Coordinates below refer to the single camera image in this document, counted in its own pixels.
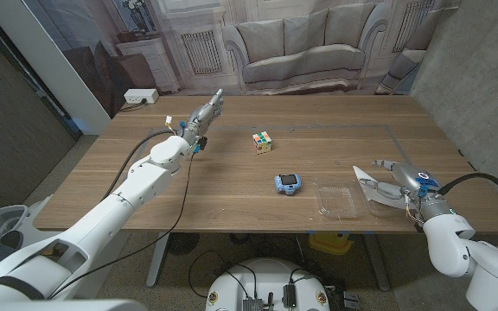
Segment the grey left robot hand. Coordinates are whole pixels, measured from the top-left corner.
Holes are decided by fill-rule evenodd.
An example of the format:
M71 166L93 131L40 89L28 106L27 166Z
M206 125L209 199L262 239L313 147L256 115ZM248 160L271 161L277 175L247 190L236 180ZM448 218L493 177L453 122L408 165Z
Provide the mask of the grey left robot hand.
M195 109L188 118L181 137L190 145L194 145L206 134L210 124L221 115L224 99L223 90L219 89L210 101Z

